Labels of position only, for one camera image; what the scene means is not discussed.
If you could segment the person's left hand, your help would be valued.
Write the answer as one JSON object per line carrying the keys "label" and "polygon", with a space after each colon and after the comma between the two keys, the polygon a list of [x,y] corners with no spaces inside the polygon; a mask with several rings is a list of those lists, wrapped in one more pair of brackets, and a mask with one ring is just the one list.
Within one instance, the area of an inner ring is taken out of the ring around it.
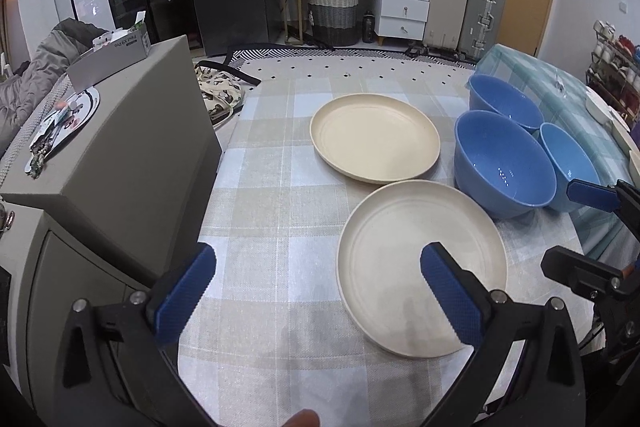
{"label": "person's left hand", "polygon": [[300,410],[290,417],[282,427],[320,427],[320,418],[313,410]]}

